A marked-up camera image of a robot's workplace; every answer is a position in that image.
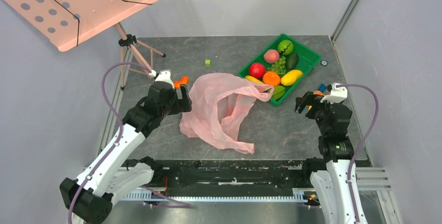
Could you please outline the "pink fake peach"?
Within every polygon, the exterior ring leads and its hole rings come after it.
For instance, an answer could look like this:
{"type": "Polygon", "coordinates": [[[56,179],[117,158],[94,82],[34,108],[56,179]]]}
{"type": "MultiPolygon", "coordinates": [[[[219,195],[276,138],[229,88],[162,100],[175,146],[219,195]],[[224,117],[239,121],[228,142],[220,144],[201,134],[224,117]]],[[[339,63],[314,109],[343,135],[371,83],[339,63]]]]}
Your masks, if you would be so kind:
{"type": "Polygon", "coordinates": [[[264,53],[263,58],[267,63],[274,64],[276,61],[279,60],[280,54],[275,49],[269,49],[264,53]]]}

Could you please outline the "dark green fake avocado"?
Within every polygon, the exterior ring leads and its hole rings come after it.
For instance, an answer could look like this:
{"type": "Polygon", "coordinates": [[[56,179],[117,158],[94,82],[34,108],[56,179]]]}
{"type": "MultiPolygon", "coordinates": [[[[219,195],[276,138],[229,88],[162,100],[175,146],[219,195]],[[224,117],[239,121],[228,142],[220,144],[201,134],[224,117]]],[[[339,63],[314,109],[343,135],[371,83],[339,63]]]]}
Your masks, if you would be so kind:
{"type": "Polygon", "coordinates": [[[291,53],[286,57],[286,69],[293,70],[299,62],[299,55],[291,53]]]}

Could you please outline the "yellow fake lemon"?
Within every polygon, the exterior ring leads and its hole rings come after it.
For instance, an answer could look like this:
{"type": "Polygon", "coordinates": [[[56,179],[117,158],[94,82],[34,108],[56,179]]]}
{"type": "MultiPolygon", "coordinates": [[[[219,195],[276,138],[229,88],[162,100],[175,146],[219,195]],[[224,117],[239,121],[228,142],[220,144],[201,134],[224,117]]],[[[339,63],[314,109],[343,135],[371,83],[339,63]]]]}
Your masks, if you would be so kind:
{"type": "Polygon", "coordinates": [[[303,72],[301,70],[290,70],[280,79],[280,84],[283,86],[292,86],[294,85],[301,77],[303,76],[303,72]]]}

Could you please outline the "yellow fake corn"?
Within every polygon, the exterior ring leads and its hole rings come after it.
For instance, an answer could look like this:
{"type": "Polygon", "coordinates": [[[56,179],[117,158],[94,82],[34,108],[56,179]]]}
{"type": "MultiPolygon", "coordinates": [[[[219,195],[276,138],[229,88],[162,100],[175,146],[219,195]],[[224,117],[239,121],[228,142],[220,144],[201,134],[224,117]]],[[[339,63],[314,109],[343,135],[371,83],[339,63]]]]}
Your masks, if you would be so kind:
{"type": "Polygon", "coordinates": [[[263,82],[261,80],[255,78],[253,76],[245,76],[244,78],[248,81],[251,81],[251,82],[263,84],[263,82]]]}

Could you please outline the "green fake grapes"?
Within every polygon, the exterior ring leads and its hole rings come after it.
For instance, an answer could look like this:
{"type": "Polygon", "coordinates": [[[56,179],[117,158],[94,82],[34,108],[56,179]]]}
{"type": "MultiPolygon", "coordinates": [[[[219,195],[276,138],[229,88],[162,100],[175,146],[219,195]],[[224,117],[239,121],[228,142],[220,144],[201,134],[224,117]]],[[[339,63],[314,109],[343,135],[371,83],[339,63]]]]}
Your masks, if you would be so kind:
{"type": "Polygon", "coordinates": [[[277,60],[275,63],[271,64],[271,66],[267,68],[267,71],[272,71],[277,74],[284,74],[286,70],[285,56],[280,57],[279,60],[277,60]]]}

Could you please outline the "red fake fruit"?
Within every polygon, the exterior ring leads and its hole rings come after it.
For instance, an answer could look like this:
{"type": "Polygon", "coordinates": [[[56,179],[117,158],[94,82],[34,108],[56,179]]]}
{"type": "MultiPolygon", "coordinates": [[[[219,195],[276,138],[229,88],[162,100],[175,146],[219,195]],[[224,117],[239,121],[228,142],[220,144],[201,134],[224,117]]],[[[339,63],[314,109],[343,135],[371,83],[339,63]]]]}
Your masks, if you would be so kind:
{"type": "Polygon", "coordinates": [[[249,68],[249,75],[256,78],[262,79],[266,73],[266,67],[261,63],[252,63],[249,68]]]}

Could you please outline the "green fake melon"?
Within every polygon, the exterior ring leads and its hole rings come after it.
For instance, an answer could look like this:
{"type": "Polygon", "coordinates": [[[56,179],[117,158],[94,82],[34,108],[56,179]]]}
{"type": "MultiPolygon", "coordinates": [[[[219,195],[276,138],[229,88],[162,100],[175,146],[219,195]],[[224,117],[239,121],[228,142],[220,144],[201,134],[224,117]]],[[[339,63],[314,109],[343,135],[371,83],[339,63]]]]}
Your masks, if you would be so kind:
{"type": "Polygon", "coordinates": [[[277,46],[277,51],[280,55],[290,55],[294,50],[294,44],[291,40],[283,40],[277,46]]]}

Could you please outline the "pink music stand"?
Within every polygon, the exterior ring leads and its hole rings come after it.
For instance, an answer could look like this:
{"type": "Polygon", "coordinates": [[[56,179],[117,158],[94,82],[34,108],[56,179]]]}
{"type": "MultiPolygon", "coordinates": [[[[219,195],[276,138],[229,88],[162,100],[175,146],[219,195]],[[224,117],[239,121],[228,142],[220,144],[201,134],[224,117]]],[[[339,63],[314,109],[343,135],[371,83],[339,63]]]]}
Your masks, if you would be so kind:
{"type": "Polygon", "coordinates": [[[121,22],[159,0],[3,0],[32,24],[59,51],[68,51],[93,36],[114,28],[119,45],[130,50],[146,75],[156,76],[153,61],[137,50],[134,35],[126,34],[121,22]]]}

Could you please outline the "blue toy brick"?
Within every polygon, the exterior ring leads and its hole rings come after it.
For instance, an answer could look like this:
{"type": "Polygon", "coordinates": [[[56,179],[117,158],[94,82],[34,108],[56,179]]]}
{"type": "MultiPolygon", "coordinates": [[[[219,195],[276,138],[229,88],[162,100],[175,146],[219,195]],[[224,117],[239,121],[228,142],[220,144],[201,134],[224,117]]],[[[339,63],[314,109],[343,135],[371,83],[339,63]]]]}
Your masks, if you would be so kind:
{"type": "Polygon", "coordinates": [[[321,84],[317,90],[324,93],[327,90],[327,86],[324,84],[321,84]]]}

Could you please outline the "pink plastic bag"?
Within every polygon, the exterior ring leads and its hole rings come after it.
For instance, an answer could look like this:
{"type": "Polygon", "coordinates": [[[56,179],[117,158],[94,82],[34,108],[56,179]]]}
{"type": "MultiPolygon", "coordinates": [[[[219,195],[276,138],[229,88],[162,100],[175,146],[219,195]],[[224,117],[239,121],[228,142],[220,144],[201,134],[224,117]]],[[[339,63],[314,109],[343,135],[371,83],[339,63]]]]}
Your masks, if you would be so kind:
{"type": "Polygon", "coordinates": [[[232,149],[253,154],[253,143],[238,140],[240,125],[255,101],[269,101],[273,91],[272,85],[229,73],[202,75],[195,80],[189,92],[192,109],[182,114],[180,131],[219,150],[232,149]]]}

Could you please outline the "orange arch block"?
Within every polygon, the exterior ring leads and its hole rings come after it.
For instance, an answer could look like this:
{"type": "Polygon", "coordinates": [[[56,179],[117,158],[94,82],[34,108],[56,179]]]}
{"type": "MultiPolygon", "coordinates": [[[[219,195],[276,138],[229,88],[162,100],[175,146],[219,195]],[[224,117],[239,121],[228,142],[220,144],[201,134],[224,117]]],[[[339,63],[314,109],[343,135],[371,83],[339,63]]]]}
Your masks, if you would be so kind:
{"type": "Polygon", "coordinates": [[[189,83],[189,77],[188,76],[182,76],[180,80],[174,81],[174,87],[176,89],[180,89],[182,85],[187,85],[189,83]]]}

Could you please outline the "green fake starfruit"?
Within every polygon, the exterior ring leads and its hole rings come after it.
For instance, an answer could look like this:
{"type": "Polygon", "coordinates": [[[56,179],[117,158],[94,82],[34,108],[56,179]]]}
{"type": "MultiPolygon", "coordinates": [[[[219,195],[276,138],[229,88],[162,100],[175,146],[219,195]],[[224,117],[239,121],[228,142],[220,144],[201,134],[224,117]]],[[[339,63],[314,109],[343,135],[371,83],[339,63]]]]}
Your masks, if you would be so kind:
{"type": "Polygon", "coordinates": [[[279,100],[286,92],[286,88],[282,85],[278,85],[274,87],[274,91],[272,94],[272,99],[277,101],[279,100]]]}

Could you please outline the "orange fake fruit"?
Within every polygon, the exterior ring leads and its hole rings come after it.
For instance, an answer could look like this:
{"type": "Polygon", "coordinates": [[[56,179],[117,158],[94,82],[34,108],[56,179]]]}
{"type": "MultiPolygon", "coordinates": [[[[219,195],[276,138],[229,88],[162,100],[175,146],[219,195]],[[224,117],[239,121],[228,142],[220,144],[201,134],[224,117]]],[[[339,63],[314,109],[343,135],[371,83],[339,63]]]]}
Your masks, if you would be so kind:
{"type": "Polygon", "coordinates": [[[272,86],[278,86],[278,85],[280,85],[280,76],[273,71],[267,71],[263,75],[262,81],[265,84],[269,84],[272,86]]]}

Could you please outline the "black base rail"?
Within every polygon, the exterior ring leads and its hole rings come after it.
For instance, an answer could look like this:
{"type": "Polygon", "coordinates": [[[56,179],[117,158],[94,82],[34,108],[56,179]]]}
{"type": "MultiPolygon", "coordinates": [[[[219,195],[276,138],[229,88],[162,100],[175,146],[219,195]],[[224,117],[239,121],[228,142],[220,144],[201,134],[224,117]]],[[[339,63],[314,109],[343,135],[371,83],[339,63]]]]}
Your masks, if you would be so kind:
{"type": "Polygon", "coordinates": [[[151,188],[167,196],[245,197],[289,196],[294,189],[311,189],[302,160],[140,160],[154,170],[151,188]]]}

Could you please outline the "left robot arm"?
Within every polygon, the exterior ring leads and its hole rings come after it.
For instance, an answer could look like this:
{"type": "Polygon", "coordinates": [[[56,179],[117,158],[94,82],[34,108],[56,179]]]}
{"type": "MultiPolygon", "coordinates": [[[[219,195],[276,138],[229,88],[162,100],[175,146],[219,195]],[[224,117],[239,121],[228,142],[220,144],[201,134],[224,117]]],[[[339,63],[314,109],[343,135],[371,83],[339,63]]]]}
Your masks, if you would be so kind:
{"type": "Polygon", "coordinates": [[[118,201],[136,188],[163,182],[161,169],[137,163],[119,176],[115,174],[128,156],[168,115],[191,110],[186,85],[177,90],[173,84],[155,81],[147,96],[127,111],[116,135],[99,156],[75,179],[65,178],[60,186],[64,205],[71,223],[73,215],[86,223],[103,223],[118,201]]]}

